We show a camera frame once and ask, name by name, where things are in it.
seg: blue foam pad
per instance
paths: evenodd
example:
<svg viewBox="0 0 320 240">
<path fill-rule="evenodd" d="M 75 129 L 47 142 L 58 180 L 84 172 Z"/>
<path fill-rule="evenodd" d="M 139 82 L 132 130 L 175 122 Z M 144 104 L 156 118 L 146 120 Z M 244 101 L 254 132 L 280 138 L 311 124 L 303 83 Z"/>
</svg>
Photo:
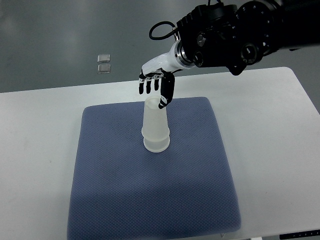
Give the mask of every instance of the blue foam pad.
<svg viewBox="0 0 320 240">
<path fill-rule="evenodd" d="M 143 102 L 84 110 L 68 239 L 173 239 L 238 230 L 237 195 L 208 99 L 172 101 L 170 145 L 160 153 L 144 147 L 143 112 Z"/>
</svg>

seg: black cable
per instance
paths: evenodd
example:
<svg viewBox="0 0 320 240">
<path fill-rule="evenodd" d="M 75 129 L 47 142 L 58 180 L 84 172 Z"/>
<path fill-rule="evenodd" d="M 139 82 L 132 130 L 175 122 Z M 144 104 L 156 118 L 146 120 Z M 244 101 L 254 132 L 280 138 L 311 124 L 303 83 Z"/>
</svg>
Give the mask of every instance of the black cable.
<svg viewBox="0 0 320 240">
<path fill-rule="evenodd" d="M 157 24 L 155 24 L 149 31 L 149 38 L 152 39 L 152 40 L 163 40 L 163 39 L 167 39 L 169 37 L 171 37 L 173 34 L 175 34 L 178 29 L 175 29 L 175 30 L 172 30 L 171 32 L 169 32 L 167 35 L 164 35 L 164 36 L 152 36 L 152 32 L 159 26 L 161 25 L 170 25 L 171 27 L 175 28 L 176 26 L 170 22 L 170 21 L 161 21 L 161 22 L 158 22 Z"/>
</svg>

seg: black fingertip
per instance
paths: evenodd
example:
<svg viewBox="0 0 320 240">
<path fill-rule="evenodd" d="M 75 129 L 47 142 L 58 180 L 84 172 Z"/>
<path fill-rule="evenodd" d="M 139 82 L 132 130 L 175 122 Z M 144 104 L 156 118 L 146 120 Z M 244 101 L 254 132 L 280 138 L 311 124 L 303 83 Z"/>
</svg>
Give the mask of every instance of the black fingertip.
<svg viewBox="0 0 320 240">
<path fill-rule="evenodd" d="M 144 93 L 144 84 L 140 83 L 139 84 L 139 94 L 143 94 Z"/>
<path fill-rule="evenodd" d="M 159 79 L 154 80 L 154 90 L 158 90 L 159 89 Z"/>
<path fill-rule="evenodd" d="M 146 82 L 146 93 L 149 94 L 151 92 L 151 81 Z"/>
</svg>

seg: gray floor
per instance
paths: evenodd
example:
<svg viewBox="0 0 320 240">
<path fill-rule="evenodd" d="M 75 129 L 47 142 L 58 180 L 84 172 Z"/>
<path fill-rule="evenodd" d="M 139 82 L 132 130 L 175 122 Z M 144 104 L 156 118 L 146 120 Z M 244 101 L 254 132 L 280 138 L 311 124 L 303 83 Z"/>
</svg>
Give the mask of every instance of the gray floor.
<svg viewBox="0 0 320 240">
<path fill-rule="evenodd" d="M 238 6 L 247 0 L 224 0 Z M 206 0 L 0 0 L 0 93 L 136 81 L 141 66 L 169 51 L 173 38 L 152 41 L 157 22 L 176 23 Z M 161 35 L 170 30 L 163 27 Z M 97 56 L 111 54 L 111 73 Z M 289 67 L 320 111 L 320 46 L 280 50 L 247 69 Z M 176 76 L 227 72 L 195 68 Z"/>
</svg>

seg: plastic cup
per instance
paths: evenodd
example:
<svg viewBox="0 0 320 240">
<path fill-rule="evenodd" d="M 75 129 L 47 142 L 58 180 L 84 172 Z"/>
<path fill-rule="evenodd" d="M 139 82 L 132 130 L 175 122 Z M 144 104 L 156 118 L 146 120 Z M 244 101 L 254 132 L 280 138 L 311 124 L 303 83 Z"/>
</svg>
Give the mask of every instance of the plastic cup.
<svg viewBox="0 0 320 240">
<path fill-rule="evenodd" d="M 150 96 L 144 102 L 142 136 L 147 150 L 160 153 L 170 144 L 167 109 L 159 109 L 160 96 Z"/>
</svg>

